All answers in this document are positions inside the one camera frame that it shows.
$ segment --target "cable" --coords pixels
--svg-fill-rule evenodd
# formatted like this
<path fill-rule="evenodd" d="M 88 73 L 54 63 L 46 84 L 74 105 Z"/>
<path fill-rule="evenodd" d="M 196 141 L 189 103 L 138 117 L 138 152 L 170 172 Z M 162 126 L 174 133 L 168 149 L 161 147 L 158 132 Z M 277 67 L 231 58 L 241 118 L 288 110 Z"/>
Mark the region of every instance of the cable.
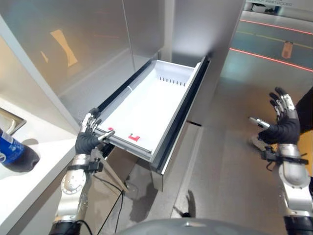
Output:
<path fill-rule="evenodd" d="M 99 177 L 96 176 L 96 175 L 93 175 L 93 176 L 94 176 L 94 178 L 100 180 L 102 183 L 106 183 L 106 184 L 109 184 L 109 185 L 113 186 L 114 188 L 116 188 L 116 189 L 122 194 L 121 207 L 120 207 L 119 212 L 118 212 L 118 215 L 117 215 L 117 221 L 116 221 L 115 232 L 114 232 L 114 233 L 116 233 L 116 231 L 117 231 L 117 226 L 118 226 L 118 221 L 119 221 L 119 216 L 121 215 L 121 211 L 122 211 L 122 208 L 123 208 L 123 200 L 124 200 L 123 191 L 122 191 L 121 189 L 119 189 L 119 187 L 117 187 L 116 185 L 110 183 L 109 181 L 106 181 L 106 180 L 104 180 L 104 179 L 101 179 L 101 178 L 99 178 Z"/>
<path fill-rule="evenodd" d="M 77 221 L 75 221 L 74 223 L 72 223 L 71 226 L 66 230 L 66 232 L 64 233 L 64 235 L 66 235 L 66 234 L 68 233 L 68 231 L 69 231 L 75 224 L 78 224 L 78 223 L 83 223 L 83 224 L 85 224 L 85 226 L 86 226 L 87 229 L 88 229 L 89 234 L 92 235 L 92 231 L 91 231 L 91 229 L 90 229 L 88 223 L 87 223 L 86 221 L 82 220 L 82 219 L 77 220 Z"/>
<path fill-rule="evenodd" d="M 269 166 L 270 166 L 272 163 L 273 163 L 273 162 L 270 162 L 269 164 L 266 165 L 266 170 L 273 171 L 272 169 L 269 169 Z"/>

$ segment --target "countertop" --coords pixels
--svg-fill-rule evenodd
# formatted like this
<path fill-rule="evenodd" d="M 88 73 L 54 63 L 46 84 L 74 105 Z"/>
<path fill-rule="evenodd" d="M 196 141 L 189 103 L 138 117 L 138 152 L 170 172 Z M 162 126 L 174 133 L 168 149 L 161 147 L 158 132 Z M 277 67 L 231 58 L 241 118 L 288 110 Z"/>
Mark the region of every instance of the countertop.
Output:
<path fill-rule="evenodd" d="M 13 137 L 40 157 L 27 173 L 12 172 L 0 164 L 0 234 L 6 234 L 73 158 L 76 136 L 2 98 L 0 105 L 27 121 Z"/>

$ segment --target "drawer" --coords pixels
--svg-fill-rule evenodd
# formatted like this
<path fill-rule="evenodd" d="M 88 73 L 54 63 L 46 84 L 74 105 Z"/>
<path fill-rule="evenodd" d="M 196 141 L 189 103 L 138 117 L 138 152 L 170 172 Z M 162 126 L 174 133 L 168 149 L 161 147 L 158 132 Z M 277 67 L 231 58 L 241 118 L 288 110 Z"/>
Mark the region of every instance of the drawer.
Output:
<path fill-rule="evenodd" d="M 98 130 L 114 130 L 111 144 L 157 170 L 179 137 L 208 64 L 207 57 L 194 68 L 151 61 L 99 106 Z"/>

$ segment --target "robotic arm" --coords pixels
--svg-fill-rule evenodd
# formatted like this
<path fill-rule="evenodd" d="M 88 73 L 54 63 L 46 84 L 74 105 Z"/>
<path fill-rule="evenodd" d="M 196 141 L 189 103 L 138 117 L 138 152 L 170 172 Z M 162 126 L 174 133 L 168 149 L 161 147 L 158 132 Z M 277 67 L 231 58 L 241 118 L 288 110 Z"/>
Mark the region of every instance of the robotic arm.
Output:
<path fill-rule="evenodd" d="M 76 139 L 76 155 L 62 179 L 62 196 L 56 212 L 50 235 L 78 235 L 88 207 L 88 191 L 91 175 L 102 171 L 100 159 L 91 159 L 91 151 L 114 135 L 109 131 L 99 137 L 94 131 L 101 123 L 98 109 L 92 109 L 85 116 Z"/>
<path fill-rule="evenodd" d="M 309 191 L 310 176 L 305 169 L 307 160 L 301 159 L 297 143 L 300 123 L 291 97 L 281 88 L 278 95 L 270 93 L 270 103 L 277 114 L 277 124 L 250 117 L 264 131 L 259 139 L 268 144 L 278 144 L 277 152 L 267 147 L 262 159 L 275 162 L 273 174 L 279 182 L 280 212 L 284 216 L 289 235 L 313 235 L 313 200 Z"/>

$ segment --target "cabinet door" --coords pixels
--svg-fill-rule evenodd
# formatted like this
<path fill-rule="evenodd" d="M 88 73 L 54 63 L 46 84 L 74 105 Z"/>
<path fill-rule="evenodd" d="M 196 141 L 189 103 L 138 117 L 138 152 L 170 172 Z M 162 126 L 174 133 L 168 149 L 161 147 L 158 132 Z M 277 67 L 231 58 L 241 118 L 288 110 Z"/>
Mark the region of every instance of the cabinet door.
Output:
<path fill-rule="evenodd" d="M 164 45 L 164 0 L 123 0 L 135 69 Z"/>
<path fill-rule="evenodd" d="M 76 120 L 134 73 L 122 0 L 3 0 L 0 14 Z"/>

